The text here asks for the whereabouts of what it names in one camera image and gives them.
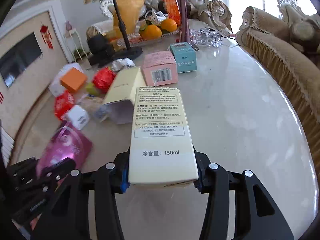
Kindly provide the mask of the clear plastic snack wrapper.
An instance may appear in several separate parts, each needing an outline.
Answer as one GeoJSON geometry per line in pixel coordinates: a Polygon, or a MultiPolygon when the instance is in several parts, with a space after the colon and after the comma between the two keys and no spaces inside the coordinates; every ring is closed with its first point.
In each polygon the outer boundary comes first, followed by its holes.
{"type": "Polygon", "coordinates": [[[90,117],[98,122],[103,122],[108,118],[108,113],[103,106],[103,99],[101,97],[84,94],[77,100],[76,104],[82,107],[90,117]]]}

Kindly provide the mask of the white side stand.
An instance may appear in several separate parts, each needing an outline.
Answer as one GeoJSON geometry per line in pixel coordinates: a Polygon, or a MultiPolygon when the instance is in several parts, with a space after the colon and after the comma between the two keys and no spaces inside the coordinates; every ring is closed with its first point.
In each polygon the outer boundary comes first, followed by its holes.
{"type": "Polygon", "coordinates": [[[83,58],[88,57],[87,52],[82,44],[81,37],[76,28],[74,28],[70,21],[65,22],[65,42],[69,52],[71,53],[73,60],[76,62],[78,60],[82,61],[83,58]]]}

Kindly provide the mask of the yellow-green small box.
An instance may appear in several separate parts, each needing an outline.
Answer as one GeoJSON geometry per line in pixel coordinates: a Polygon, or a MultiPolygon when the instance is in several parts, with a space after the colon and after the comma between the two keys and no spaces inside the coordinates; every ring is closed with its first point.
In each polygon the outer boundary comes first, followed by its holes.
{"type": "Polygon", "coordinates": [[[85,89],[87,93],[92,96],[99,96],[101,94],[100,90],[97,87],[95,87],[95,85],[92,82],[86,83],[85,89]]]}

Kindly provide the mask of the red wrapper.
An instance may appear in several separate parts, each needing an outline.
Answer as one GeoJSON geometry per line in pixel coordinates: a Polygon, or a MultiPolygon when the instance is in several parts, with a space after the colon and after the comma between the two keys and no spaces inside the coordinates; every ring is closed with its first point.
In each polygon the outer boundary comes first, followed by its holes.
{"type": "Polygon", "coordinates": [[[92,79],[93,85],[106,94],[114,81],[116,74],[108,67],[101,68],[92,79]]]}

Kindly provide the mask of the cream 150ml carton box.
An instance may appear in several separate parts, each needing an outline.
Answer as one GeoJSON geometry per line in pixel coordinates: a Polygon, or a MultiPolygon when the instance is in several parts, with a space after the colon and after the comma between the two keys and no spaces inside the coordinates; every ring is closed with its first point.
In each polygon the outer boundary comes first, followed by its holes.
{"type": "Polygon", "coordinates": [[[177,88],[137,89],[128,176],[136,186],[166,187],[198,180],[188,120],[177,88]]]}

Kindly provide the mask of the cream yellow box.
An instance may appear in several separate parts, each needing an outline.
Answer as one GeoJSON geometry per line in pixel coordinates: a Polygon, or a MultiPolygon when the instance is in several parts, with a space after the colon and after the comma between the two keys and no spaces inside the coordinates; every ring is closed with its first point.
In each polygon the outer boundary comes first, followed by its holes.
{"type": "Polygon", "coordinates": [[[116,124],[131,123],[137,88],[145,86],[139,67],[121,70],[103,100],[103,112],[116,124]]]}

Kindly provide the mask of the clear glass cups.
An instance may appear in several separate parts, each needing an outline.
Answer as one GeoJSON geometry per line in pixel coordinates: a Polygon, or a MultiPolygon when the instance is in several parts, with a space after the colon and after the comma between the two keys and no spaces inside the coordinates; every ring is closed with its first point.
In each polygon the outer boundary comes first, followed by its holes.
{"type": "Polygon", "coordinates": [[[222,37],[218,31],[204,27],[201,29],[191,29],[191,40],[193,44],[203,47],[218,48],[222,45],[222,37]]]}

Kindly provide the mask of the magenta pink carton box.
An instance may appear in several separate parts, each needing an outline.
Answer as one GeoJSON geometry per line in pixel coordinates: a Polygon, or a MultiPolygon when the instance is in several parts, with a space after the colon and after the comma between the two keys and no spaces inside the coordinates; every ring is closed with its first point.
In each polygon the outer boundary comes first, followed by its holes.
{"type": "Polygon", "coordinates": [[[92,148],[93,143],[71,122],[65,120],[61,122],[44,149],[36,166],[36,175],[40,177],[45,168],[55,165],[65,158],[73,159],[75,168],[80,169],[92,148]]]}

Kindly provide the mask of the red printed box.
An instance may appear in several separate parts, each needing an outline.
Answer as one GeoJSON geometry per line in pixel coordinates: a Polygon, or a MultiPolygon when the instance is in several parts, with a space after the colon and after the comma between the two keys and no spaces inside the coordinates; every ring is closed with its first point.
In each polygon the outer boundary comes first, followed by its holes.
{"type": "Polygon", "coordinates": [[[54,114],[59,120],[65,119],[65,114],[75,105],[74,96],[65,90],[61,95],[55,98],[54,114]]]}

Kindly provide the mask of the white charger box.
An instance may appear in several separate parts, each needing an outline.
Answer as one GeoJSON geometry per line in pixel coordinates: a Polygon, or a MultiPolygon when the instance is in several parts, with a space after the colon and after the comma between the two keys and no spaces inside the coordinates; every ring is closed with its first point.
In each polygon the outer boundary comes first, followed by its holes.
{"type": "Polygon", "coordinates": [[[77,130],[82,130],[89,122],[89,114],[79,105],[74,105],[67,113],[66,119],[72,123],[77,130]]]}

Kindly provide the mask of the pink barcode box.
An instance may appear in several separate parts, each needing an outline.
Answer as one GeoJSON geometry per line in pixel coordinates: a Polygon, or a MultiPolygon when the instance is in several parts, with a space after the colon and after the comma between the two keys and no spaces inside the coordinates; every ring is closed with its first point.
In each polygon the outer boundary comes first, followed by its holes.
{"type": "Polygon", "coordinates": [[[147,86],[178,83],[177,63],[170,51],[147,54],[141,69],[147,86]]]}

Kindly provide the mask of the orange square box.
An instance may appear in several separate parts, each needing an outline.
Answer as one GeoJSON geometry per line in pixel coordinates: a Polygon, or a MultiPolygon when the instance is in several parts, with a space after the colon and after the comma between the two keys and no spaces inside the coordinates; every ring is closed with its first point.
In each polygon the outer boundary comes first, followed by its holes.
{"type": "Polygon", "coordinates": [[[87,76],[76,68],[71,68],[60,78],[60,85],[69,92],[76,93],[87,81],[87,76]]]}

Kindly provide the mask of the right orange fruit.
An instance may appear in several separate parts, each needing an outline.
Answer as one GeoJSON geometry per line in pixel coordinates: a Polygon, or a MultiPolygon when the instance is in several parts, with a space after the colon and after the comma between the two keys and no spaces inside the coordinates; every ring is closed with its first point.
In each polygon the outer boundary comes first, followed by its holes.
{"type": "Polygon", "coordinates": [[[177,23],[171,18],[166,18],[165,20],[163,20],[160,23],[160,26],[162,30],[168,31],[170,33],[178,29],[177,23]]]}

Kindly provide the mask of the teal bear box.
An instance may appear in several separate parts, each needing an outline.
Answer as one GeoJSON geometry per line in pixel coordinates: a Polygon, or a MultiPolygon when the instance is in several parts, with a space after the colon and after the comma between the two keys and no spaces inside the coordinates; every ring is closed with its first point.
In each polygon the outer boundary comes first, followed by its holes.
{"type": "Polygon", "coordinates": [[[189,43],[170,44],[170,50],[175,58],[178,74],[197,70],[196,52],[189,43]]]}

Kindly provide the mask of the white paper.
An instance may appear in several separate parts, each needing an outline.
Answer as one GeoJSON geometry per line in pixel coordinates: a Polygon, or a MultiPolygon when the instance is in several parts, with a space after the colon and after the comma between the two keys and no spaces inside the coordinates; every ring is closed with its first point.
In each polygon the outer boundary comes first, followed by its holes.
{"type": "Polygon", "coordinates": [[[115,73],[117,73],[123,69],[129,69],[129,68],[133,68],[133,67],[136,67],[136,65],[129,58],[117,59],[117,60],[114,60],[111,64],[111,70],[115,73]]]}

